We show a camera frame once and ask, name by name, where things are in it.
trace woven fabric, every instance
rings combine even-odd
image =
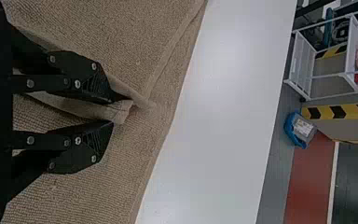
[[[27,7],[29,6],[28,3],[23,4],[22,1],[11,2],[13,3],[6,1],[6,5],[9,4],[12,9],[16,5],[20,8],[17,12],[13,12],[11,14],[12,16],[22,18],[25,21],[32,21],[29,22],[30,27],[37,27],[38,25],[39,27],[43,27],[40,28],[40,30],[44,31],[39,34],[41,36],[47,35],[50,40],[59,39],[56,35],[61,34],[51,34],[48,31],[48,26],[40,24],[39,20],[34,20],[33,18],[45,18],[51,16],[53,17],[53,21],[58,22],[57,16],[52,16],[43,12],[43,10],[45,7],[63,7],[65,6],[63,1],[57,1],[62,3],[62,5],[50,3],[55,1],[35,1],[32,5],[38,7],[32,7],[32,10]],[[96,8],[93,4],[89,5],[89,2],[95,3],[96,1],[76,2],[81,6],[88,6],[87,9],[89,11],[84,11],[84,13],[87,13],[88,17],[101,17],[102,15],[105,17],[113,16],[108,15],[108,13],[100,13],[98,11],[101,10],[100,8]],[[119,5],[125,5],[135,1],[114,2],[117,2]],[[159,2],[164,2],[164,6],[166,6],[165,2],[178,4],[180,1],[163,0]],[[163,56],[164,60],[167,62],[158,78],[154,77],[155,80],[153,81],[135,82],[130,81],[135,80],[136,78],[134,77],[118,76],[119,78],[122,78],[123,82],[129,83],[128,86],[131,86],[133,90],[136,90],[139,95],[148,95],[147,99],[153,101],[155,106],[150,107],[149,109],[137,106],[133,106],[131,108],[126,122],[123,125],[118,125],[114,129],[114,134],[111,137],[109,147],[100,163],[75,175],[42,175],[38,178],[31,186],[29,186],[8,204],[3,223],[122,224],[135,222],[138,209],[145,192],[145,186],[151,175],[151,171],[163,141],[171,126],[178,97],[186,75],[186,70],[188,68],[192,50],[200,29],[204,7],[198,8],[195,5],[191,6],[192,7],[185,7],[183,10],[192,11],[197,9],[199,13],[184,29],[183,34],[178,39],[172,53],[169,56]],[[72,11],[71,8],[60,10],[63,10],[68,14]],[[86,28],[83,28],[85,30],[94,24],[90,21],[77,21],[76,17],[65,16],[65,18],[67,20],[74,20],[73,23],[78,26],[85,26]],[[171,20],[173,19],[167,18],[165,22],[175,23]],[[136,24],[137,22],[141,22],[144,26],[149,26],[149,23],[151,22],[138,20],[132,21],[128,18],[126,21],[128,26]],[[60,28],[57,32],[65,32],[69,34],[70,37],[75,38],[76,31],[74,29],[76,28],[65,27],[63,30]],[[122,30],[127,28],[117,27],[116,34],[120,33],[120,29]],[[102,39],[101,44],[105,43],[104,41],[107,43],[108,40],[109,39]],[[81,48],[83,48],[84,51],[80,53],[87,55],[87,52],[91,52],[91,54],[87,56],[96,56],[103,55],[103,53],[99,52],[99,50],[108,52],[109,50],[118,48],[107,45],[100,47],[95,46],[95,43],[84,43],[84,45],[81,45]],[[77,44],[69,44],[66,47],[66,49],[71,50],[75,48],[79,48],[79,46]],[[131,60],[126,61],[128,59],[125,58],[122,60],[123,62],[128,63],[128,67],[137,68],[137,66],[140,66],[136,63],[131,63],[133,62]],[[116,69],[114,62],[112,62],[111,65],[108,65],[108,62],[103,63],[105,67]],[[89,119],[82,119],[72,114],[62,112],[61,110],[53,108],[49,105],[42,104],[30,96],[15,96],[14,126],[16,130],[43,133],[47,130],[89,121]]]

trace floor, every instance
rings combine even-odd
[[[282,85],[281,97],[269,150],[266,177],[257,215],[257,224],[283,223],[295,146],[283,130],[287,115],[301,106],[300,96]]]
[[[358,145],[340,144],[333,224],[358,224]]]
[[[295,5],[209,1],[137,224],[256,223]]]
[[[325,224],[328,218],[335,143],[317,132],[293,159],[285,224]]]

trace white line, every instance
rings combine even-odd
[[[336,174],[338,162],[339,143],[336,142],[334,147],[333,167],[331,169],[330,197],[327,210],[327,224],[331,224],[333,220],[334,190],[336,189]]]

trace blue object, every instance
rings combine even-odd
[[[333,18],[334,18],[334,11],[330,7],[326,10],[326,20],[328,21]],[[330,39],[331,39],[331,35],[333,33],[332,30],[333,30],[333,23],[328,22],[324,27],[324,45],[327,46],[328,48],[330,47]]]
[[[293,143],[296,146],[306,149],[307,143],[304,142],[303,140],[299,139],[295,135],[295,128],[293,127],[293,123],[294,123],[295,119],[297,118],[297,116],[301,116],[301,115],[298,112],[293,112],[293,113],[289,114],[289,116],[286,119],[286,122],[284,123],[284,131],[286,132],[286,134],[289,136],[289,138],[293,141]]]

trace beige carpet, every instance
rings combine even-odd
[[[77,52],[102,64],[112,88],[138,106],[150,92],[204,0],[3,0],[7,18],[47,49]],[[42,93],[34,98],[88,119],[123,123],[132,101],[93,105]]]
[[[36,38],[46,36],[48,42],[63,49],[82,48],[83,51],[80,51],[80,54],[95,57],[97,61],[103,61],[105,54],[115,54],[125,49],[127,52],[121,52],[121,54],[126,57],[112,57],[117,59],[117,62],[103,61],[107,73],[114,80],[111,84],[118,83],[118,86],[121,85],[120,88],[127,91],[124,93],[135,98],[139,96],[135,99],[137,105],[150,105],[148,101],[154,102],[155,105],[149,109],[138,106],[131,108],[125,123],[116,127],[101,163],[76,175],[43,175],[37,179],[7,206],[3,223],[134,223],[145,186],[172,123],[204,12],[204,7],[199,6],[202,1],[34,1],[32,4],[23,2],[28,1],[5,0],[4,5],[8,11],[11,10],[9,12],[11,18],[21,19],[18,23],[29,22],[28,27],[22,26],[21,29],[36,35]],[[48,26],[45,27],[44,24],[40,24],[40,20],[35,19],[51,17],[55,22],[71,20],[72,25],[81,26],[84,31],[95,26],[88,20],[77,21],[76,17],[66,14],[62,14],[64,15],[62,19],[52,14],[54,10],[47,9],[60,4],[65,6],[66,2],[79,5],[76,8],[63,9],[68,15],[71,11],[80,9],[82,5],[87,5],[87,10],[80,10],[80,12],[87,13],[90,18],[97,17],[101,22],[106,23],[106,26],[100,26],[99,29],[109,28],[110,30],[106,32],[113,36],[101,37],[86,34],[90,36],[90,39],[101,42],[95,43],[84,39],[83,43],[76,40],[79,35],[76,32],[77,28],[65,27],[58,30],[58,34],[51,34]],[[95,7],[90,4],[96,2],[105,7],[101,8],[101,5]],[[112,9],[109,7],[111,2],[117,4],[117,10],[100,13],[100,10],[104,8]],[[132,4],[132,7],[136,7],[137,3],[147,5],[147,7],[133,9],[123,6]],[[163,6],[154,6],[153,4],[156,3]],[[136,15],[145,13],[143,10],[146,9],[152,11],[152,18],[139,21]],[[128,13],[133,13],[134,16],[123,19],[114,15],[120,13],[120,10],[130,10]],[[179,11],[185,11],[186,15],[180,16],[184,14]],[[189,20],[186,27],[181,27],[184,24],[184,18],[191,18],[188,15],[193,11],[198,11],[198,15],[194,14],[195,19],[193,16],[194,20]],[[161,36],[143,33],[152,30],[151,23],[153,22],[159,22],[160,25],[164,23],[160,28],[163,32],[159,32]],[[35,26],[43,32],[38,33],[32,30],[31,27]],[[130,40],[115,38],[116,35],[126,33],[124,30],[127,29],[133,29],[141,43],[125,44],[122,42]],[[65,35],[68,35],[70,39],[60,39],[60,36]],[[117,43],[114,46],[105,44],[110,41],[110,38],[116,39]],[[156,44],[150,38],[163,38],[165,42]],[[88,121],[39,103],[29,96],[16,96],[14,108],[15,129],[17,130],[45,132]]]

